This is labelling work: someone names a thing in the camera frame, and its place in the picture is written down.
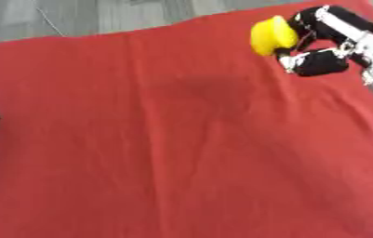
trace gray floor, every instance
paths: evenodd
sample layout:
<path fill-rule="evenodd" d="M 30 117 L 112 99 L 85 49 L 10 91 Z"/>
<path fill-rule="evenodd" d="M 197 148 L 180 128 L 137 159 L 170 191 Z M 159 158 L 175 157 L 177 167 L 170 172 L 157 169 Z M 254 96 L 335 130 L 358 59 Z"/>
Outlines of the gray floor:
<path fill-rule="evenodd" d="M 114 33 L 161 26 L 195 16 L 300 0 L 0 0 L 0 42 L 57 35 Z"/>

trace black object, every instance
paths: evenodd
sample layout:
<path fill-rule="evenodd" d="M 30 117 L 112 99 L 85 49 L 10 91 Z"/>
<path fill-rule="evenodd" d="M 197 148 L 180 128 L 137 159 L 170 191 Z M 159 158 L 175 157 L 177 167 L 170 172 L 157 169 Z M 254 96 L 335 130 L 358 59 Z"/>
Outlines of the black object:
<path fill-rule="evenodd" d="M 294 69 L 294 72 L 300 76 L 341 73 L 349 67 L 346 59 L 338 59 L 331 50 L 316 49 L 307 52 L 311 54 L 306 56 L 303 63 Z"/>

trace yellow foam object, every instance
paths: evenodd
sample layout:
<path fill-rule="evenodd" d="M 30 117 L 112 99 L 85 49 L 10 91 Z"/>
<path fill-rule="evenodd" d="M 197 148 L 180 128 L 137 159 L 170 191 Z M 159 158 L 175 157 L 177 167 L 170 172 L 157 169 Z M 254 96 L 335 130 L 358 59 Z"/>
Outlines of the yellow foam object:
<path fill-rule="evenodd" d="M 282 16 L 258 22 L 251 29 L 251 45 L 262 56 L 272 55 L 279 47 L 291 48 L 298 41 L 297 33 Z"/>

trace red cloth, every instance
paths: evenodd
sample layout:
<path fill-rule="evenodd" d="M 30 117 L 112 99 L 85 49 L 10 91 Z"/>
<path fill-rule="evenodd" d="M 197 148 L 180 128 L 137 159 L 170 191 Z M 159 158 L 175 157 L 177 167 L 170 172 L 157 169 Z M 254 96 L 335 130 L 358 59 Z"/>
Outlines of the red cloth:
<path fill-rule="evenodd" d="M 0 44 L 0 238 L 373 237 L 360 69 L 298 78 L 249 45 L 338 2 Z"/>

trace wire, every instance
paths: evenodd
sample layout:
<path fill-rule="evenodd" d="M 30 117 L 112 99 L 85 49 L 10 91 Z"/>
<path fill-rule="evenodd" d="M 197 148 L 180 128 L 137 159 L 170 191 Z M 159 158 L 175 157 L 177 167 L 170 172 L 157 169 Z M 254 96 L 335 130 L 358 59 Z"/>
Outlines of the wire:
<path fill-rule="evenodd" d="M 41 14 L 41 16 L 43 17 L 43 19 L 47 22 L 47 24 L 53 28 L 53 30 L 60 36 L 66 36 L 47 16 L 46 12 L 40 8 L 37 3 L 35 2 L 35 0 L 33 0 L 33 3 L 34 3 L 34 7 L 35 9 Z"/>

